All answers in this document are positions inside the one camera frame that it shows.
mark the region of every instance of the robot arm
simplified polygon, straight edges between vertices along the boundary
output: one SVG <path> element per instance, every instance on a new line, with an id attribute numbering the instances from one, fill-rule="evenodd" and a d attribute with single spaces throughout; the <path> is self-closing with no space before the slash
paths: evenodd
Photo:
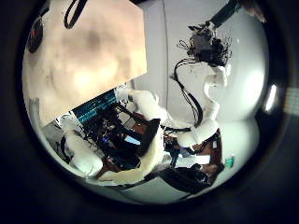
<path id="1" fill-rule="evenodd" d="M 201 144 L 219 129 L 216 117 L 220 110 L 220 104 L 209 96 L 209 88 L 226 87 L 228 74 L 225 68 L 221 66 L 212 67 L 212 69 L 215 75 L 206 76 L 204 83 L 205 120 L 199 127 L 195 128 L 192 126 L 190 132 L 182 133 L 178 136 L 178 144 L 181 147 L 191 147 Z M 121 87 L 117 89 L 116 94 L 119 100 L 131 100 L 136 103 L 140 112 L 147 120 L 161 119 L 163 123 L 167 119 L 167 112 L 159 106 L 153 94 L 149 91 L 135 91 Z"/>
<path id="2" fill-rule="evenodd" d="M 210 87 L 226 87 L 228 74 L 224 67 L 212 67 L 212 69 L 216 74 L 206 76 L 204 83 L 204 122 L 197 128 L 192 126 L 190 132 L 178 136 L 178 144 L 181 147 L 191 147 L 201 144 L 219 129 L 216 117 L 221 106 L 209 96 L 208 91 Z"/>

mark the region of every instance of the light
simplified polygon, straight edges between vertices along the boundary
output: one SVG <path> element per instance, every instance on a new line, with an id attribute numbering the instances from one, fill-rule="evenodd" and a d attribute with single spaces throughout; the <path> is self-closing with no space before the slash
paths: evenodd
<path id="1" fill-rule="evenodd" d="M 265 108 L 264 110 L 266 112 L 269 112 L 271 110 L 271 108 L 273 107 L 274 105 L 274 102 L 275 102 L 275 96 L 277 94 L 277 86 L 276 85 L 272 85 L 271 87 L 271 90 L 270 90 L 270 94 L 269 94 L 269 97 L 268 97 L 268 100 L 265 104 Z"/>

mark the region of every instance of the cable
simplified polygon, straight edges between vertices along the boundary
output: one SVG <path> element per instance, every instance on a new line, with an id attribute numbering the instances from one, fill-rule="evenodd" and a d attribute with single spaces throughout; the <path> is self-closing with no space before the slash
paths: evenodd
<path id="1" fill-rule="evenodd" d="M 199 103 L 197 102 L 197 100 L 195 99 L 195 97 L 193 97 L 193 95 L 191 93 L 189 93 L 186 88 L 184 87 L 184 85 L 179 81 L 178 79 L 178 68 L 181 67 L 182 65 L 185 65 L 185 64 L 191 64 L 191 63 L 196 63 L 196 61 L 194 59 L 182 59 L 180 60 L 176 66 L 175 66 L 175 69 L 174 69 L 174 77 L 173 79 L 177 82 L 177 84 L 179 85 L 181 91 L 182 91 L 182 94 L 186 100 L 186 102 L 191 106 L 192 108 L 192 112 L 193 112 L 193 115 L 196 113 L 197 115 L 197 121 L 194 123 L 194 126 L 195 128 L 198 127 L 202 121 L 202 118 L 203 118 L 203 110 L 201 108 L 201 106 L 199 105 Z M 194 106 L 192 105 L 191 101 L 188 99 L 188 98 L 191 98 L 191 100 L 193 101 L 193 103 L 195 104 L 196 106 L 196 109 L 194 108 Z"/>
<path id="2" fill-rule="evenodd" d="M 70 13 L 71 9 L 73 8 L 73 6 L 75 5 L 75 3 L 77 2 L 77 0 L 73 0 L 73 2 L 71 3 L 69 8 L 67 9 L 67 11 L 65 13 L 65 16 L 64 16 L 64 27 L 66 29 L 72 29 L 73 28 L 73 26 L 75 25 L 76 21 L 78 20 L 81 12 L 83 10 L 83 8 L 85 7 L 87 1 L 88 0 L 78 0 L 78 5 L 75 9 L 74 15 L 73 15 L 71 21 L 68 23 L 67 19 L 68 19 L 69 13 Z"/>

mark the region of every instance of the wire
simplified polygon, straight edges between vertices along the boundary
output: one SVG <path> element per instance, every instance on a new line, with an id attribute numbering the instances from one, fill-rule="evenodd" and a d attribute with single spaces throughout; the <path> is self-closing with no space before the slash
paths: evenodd
<path id="1" fill-rule="evenodd" d="M 182 65 L 192 64 L 192 63 L 196 63 L 196 61 L 194 59 L 182 59 L 182 60 L 180 60 L 174 68 L 174 77 L 173 77 L 173 79 L 179 85 L 184 99 L 190 105 L 190 107 L 192 109 L 193 117 L 194 117 L 194 126 L 198 127 L 200 125 L 201 121 L 202 121 L 202 118 L 203 118 L 203 110 L 202 110 L 201 106 L 199 105 L 199 103 L 197 102 L 197 100 L 195 99 L 195 97 L 193 97 L 193 95 L 191 93 L 189 93 L 186 90 L 186 88 L 184 87 L 184 85 L 179 81 L 178 72 L 177 72 L 178 68 L 181 67 Z"/>
<path id="2" fill-rule="evenodd" d="M 78 17 L 81 15 L 81 12 L 82 12 L 83 8 L 85 7 L 87 1 L 88 0 L 78 0 L 78 5 L 75 9 L 74 15 L 73 15 L 71 21 L 68 22 L 67 19 L 68 19 L 69 13 L 70 13 L 71 9 L 73 8 L 73 6 L 75 5 L 75 3 L 77 2 L 77 0 L 73 0 L 73 2 L 71 3 L 69 8 L 67 9 L 67 11 L 65 13 L 65 16 L 64 16 L 64 27 L 66 29 L 72 29 L 73 28 L 76 21 L 78 20 Z"/>
<path id="3" fill-rule="evenodd" d="M 186 50 L 190 49 L 188 44 L 184 40 L 179 40 L 177 47 L 180 49 L 186 49 Z"/>

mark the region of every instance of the white wall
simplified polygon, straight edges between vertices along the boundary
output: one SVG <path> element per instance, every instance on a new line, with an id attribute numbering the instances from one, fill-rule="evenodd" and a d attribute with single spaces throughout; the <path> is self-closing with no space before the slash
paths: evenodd
<path id="1" fill-rule="evenodd" d="M 148 73 L 134 79 L 135 88 L 155 92 L 160 105 L 166 107 L 168 47 L 164 3 L 148 1 L 139 6 L 144 9 Z"/>

